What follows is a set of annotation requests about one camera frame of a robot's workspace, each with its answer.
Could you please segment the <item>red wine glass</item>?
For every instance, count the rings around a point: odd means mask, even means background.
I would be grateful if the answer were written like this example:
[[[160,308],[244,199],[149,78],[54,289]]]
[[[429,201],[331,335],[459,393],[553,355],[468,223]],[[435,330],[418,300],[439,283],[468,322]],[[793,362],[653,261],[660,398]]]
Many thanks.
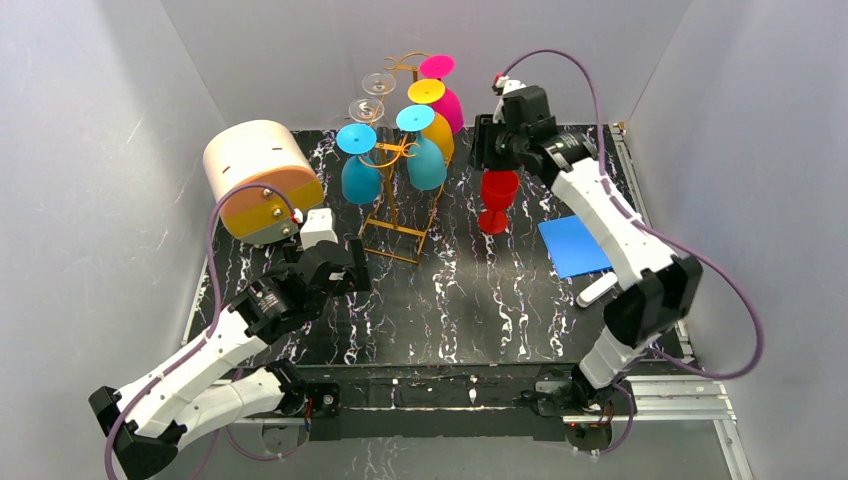
[[[509,223],[505,211],[514,202],[519,187],[515,171],[487,170],[483,173],[481,198],[485,207],[478,217],[480,230],[489,235],[503,233]]]

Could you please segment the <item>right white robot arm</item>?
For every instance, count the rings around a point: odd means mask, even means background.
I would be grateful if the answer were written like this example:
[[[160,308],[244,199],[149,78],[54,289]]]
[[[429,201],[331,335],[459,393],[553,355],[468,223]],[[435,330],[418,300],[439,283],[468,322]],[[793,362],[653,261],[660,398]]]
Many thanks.
[[[566,390],[574,407],[601,404],[626,368],[689,312],[703,267],[640,229],[600,164],[601,141],[560,130],[543,88],[503,77],[493,90],[494,112],[475,119],[473,167],[538,177],[587,228],[622,290],[605,306],[605,326]]]

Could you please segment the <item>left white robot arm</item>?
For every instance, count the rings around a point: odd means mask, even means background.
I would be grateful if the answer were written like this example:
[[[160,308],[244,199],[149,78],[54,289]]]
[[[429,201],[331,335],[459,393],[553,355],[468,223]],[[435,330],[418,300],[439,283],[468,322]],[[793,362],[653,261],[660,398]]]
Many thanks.
[[[226,385],[218,381],[317,320],[331,298],[370,287],[361,239],[321,240],[218,304],[212,324],[148,374],[120,388],[95,390],[88,402],[107,437],[108,478],[121,470],[129,479],[149,479],[193,441],[253,415],[332,414],[320,401],[336,398],[337,386],[303,380],[289,360]]]

